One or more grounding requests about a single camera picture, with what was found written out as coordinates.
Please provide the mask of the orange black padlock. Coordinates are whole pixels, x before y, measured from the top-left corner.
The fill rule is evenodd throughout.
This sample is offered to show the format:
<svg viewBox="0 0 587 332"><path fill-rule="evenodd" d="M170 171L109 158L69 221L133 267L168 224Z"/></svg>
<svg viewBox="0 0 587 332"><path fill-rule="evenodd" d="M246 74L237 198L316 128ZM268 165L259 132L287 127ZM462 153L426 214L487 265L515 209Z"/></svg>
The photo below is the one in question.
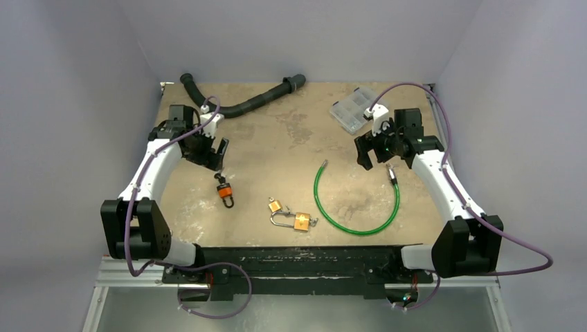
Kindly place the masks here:
<svg viewBox="0 0 587 332"><path fill-rule="evenodd" d="M234 207L233 190L229 183L222 183L217 186L217 193L225 208Z"/></svg>

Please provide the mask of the large brass padlock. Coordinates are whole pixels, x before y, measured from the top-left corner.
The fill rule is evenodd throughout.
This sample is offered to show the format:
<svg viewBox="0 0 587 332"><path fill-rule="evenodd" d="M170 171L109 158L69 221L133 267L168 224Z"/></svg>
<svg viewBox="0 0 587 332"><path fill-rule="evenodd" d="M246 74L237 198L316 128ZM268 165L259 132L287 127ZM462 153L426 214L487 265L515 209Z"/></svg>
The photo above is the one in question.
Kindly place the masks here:
<svg viewBox="0 0 587 332"><path fill-rule="evenodd" d="M281 222L277 222L275 220L275 218L277 216L283 216L286 218L292 218L293 219L293 223L292 224L287 224L287 223L281 223ZM271 213L270 216L270 222L273 225L276 226L280 226L280 227L285 227L285 228L292 228L296 231L301 231L301 232L308 232L310 227L312 227L310 225L310 221L312 219L317 219L317 218L312 218L310 214L308 213L304 213L304 212L290 212L288 214L285 213Z"/></svg>

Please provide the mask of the black head key bunch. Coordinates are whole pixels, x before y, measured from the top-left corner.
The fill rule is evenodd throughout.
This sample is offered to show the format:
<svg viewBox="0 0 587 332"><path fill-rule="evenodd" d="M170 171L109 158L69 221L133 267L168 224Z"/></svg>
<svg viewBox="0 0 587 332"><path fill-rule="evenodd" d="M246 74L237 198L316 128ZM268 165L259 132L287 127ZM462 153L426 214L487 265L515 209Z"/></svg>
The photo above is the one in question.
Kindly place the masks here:
<svg viewBox="0 0 587 332"><path fill-rule="evenodd" d="M226 177L221 172L217 172L214 175L214 178L217 179L220 184L224 184L226 182Z"/></svg>

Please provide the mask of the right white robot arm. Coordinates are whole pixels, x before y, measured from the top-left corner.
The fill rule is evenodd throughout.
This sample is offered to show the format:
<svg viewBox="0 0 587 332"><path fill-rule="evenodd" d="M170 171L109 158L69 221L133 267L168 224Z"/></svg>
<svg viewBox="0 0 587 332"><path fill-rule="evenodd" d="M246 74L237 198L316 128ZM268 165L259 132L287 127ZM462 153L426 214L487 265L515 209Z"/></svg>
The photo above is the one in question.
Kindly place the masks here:
<svg viewBox="0 0 587 332"><path fill-rule="evenodd" d="M501 237L492 229L503 230L503 222L496 215L485 214L458 180L447 179L453 170L444 160L440 140L424 134L421 111L399 109L391 113L376 104L365 109L363 117L372 121L372 128L354 140L358 164L372 169L370 151L378 163L395 156L404 160L425 184L444 222L434 244L402 247L388 264L390 276L404 282L416 270L435 271L443 278L493 272Z"/></svg>

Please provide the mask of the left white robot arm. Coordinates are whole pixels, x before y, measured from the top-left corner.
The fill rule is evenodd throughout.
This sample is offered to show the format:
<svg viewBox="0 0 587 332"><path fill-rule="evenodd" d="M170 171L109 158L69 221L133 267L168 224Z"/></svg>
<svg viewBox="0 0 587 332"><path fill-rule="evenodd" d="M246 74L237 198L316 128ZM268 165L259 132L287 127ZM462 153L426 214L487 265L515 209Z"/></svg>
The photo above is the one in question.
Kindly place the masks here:
<svg viewBox="0 0 587 332"><path fill-rule="evenodd" d="M146 259L179 266L179 273L190 283L206 276L203 250L196 243L175 238L159 206L163 192L179 161L218 172L223 167L229 141L224 138L213 147L220 109L203 114L184 104L173 104L168 118L149 132L145 155L127 187L118 198L100 207L109 255L125 259L131 274L138 274L133 260Z"/></svg>

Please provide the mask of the clear plastic organizer box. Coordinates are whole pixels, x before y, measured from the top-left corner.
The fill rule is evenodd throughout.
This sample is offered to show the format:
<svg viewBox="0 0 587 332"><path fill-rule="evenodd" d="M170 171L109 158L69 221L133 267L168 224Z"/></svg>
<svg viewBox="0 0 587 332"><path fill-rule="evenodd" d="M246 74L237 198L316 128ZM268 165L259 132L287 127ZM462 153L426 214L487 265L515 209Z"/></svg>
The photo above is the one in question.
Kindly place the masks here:
<svg viewBox="0 0 587 332"><path fill-rule="evenodd" d="M359 86L347 97L336 101L329 112L349 134L356 135L361 133L360 130L366 125L369 125L369 132L371 133L372 121L366 120L363 117L363 112L374 104L382 104L389 110L388 103L383 98L379 98L378 93L366 86ZM393 120L391 116L390 124L392 127Z"/></svg>

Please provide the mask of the small brass padlock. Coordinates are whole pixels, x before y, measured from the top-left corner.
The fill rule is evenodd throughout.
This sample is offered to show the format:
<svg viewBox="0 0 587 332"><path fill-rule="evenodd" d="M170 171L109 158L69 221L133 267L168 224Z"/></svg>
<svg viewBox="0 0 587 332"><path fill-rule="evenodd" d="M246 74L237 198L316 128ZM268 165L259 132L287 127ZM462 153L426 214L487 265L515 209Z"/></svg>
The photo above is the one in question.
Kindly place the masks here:
<svg viewBox="0 0 587 332"><path fill-rule="evenodd" d="M291 212L290 208L286 205L281 204L278 199L274 199L273 197L269 198L269 209L272 214L274 213L285 213L288 214Z"/></svg>

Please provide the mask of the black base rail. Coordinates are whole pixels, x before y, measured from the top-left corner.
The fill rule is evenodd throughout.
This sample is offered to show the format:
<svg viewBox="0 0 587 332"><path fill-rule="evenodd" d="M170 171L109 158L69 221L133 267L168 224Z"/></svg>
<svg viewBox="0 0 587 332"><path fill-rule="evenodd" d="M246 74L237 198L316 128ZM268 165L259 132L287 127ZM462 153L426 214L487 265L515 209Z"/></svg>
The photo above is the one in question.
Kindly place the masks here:
<svg viewBox="0 0 587 332"><path fill-rule="evenodd" d="M407 289L421 270L404 268L400 246L207 247L198 250L201 272L171 268L165 284L210 284L213 301L234 295L355 295L385 299L386 285Z"/></svg>

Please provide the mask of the aluminium frame rail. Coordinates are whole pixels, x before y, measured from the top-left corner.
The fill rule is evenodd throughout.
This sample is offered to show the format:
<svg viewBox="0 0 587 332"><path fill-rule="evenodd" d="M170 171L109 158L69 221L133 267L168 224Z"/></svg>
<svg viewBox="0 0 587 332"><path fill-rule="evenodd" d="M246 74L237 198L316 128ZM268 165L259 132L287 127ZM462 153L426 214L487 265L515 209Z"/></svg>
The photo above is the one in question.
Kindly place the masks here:
<svg viewBox="0 0 587 332"><path fill-rule="evenodd" d="M155 287L162 286L163 267L148 266L138 277L133 277L125 260L102 257L95 285L101 287Z"/></svg>

